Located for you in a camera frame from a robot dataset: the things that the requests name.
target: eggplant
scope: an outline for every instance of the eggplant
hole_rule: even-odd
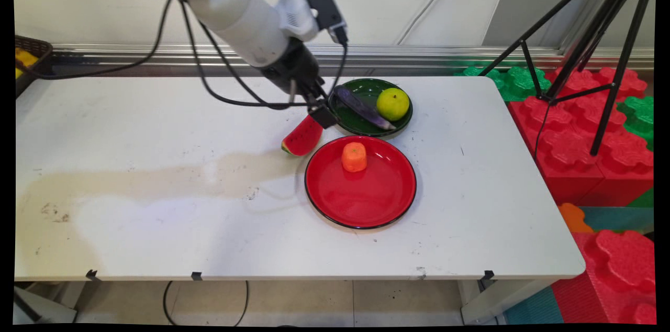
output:
[[[333,92],[335,93],[335,96],[337,96],[337,98],[342,101],[342,103],[351,108],[355,113],[358,113],[359,116],[361,116],[363,119],[366,119],[371,124],[374,124],[380,129],[395,129],[395,127],[390,122],[388,122],[388,120],[379,115],[376,107],[371,107],[364,103],[361,99],[358,98],[358,96],[349,91],[347,87],[337,86]]]

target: watermelon slice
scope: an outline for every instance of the watermelon slice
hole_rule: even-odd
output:
[[[304,120],[282,141],[282,150],[295,156],[303,156],[319,143],[323,127],[311,116]]]

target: floor tile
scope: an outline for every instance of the floor tile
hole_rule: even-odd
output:
[[[249,290],[249,309],[241,327],[354,324],[350,281],[253,281]]]
[[[242,315],[246,291],[244,281],[180,282],[170,317],[178,325],[232,326]]]
[[[455,281],[354,281],[356,327],[463,325]]]
[[[168,324],[163,313],[167,281],[110,281],[86,284],[77,302],[77,323]],[[172,309],[176,290],[168,292]]]

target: lime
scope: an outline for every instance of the lime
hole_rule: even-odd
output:
[[[379,114],[389,121],[397,121],[409,109],[409,96],[399,88],[387,88],[377,98]]]

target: green plate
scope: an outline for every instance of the green plate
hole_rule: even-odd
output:
[[[353,81],[342,84],[342,86],[347,87],[349,91],[358,96],[364,103],[375,108],[376,100],[383,90],[386,90],[387,88],[399,88],[402,90],[402,88],[393,83],[371,78],[354,79]],[[402,119],[391,122],[393,126],[395,126],[395,129],[393,130],[383,130],[376,125],[369,123],[368,120],[363,119],[358,113],[355,113],[354,110],[345,106],[345,104],[334,94],[330,95],[328,103],[330,104],[333,113],[340,118],[340,127],[361,136],[380,137],[394,134],[403,129],[412,118],[411,98],[409,99],[409,110],[407,110],[407,113],[405,113]]]

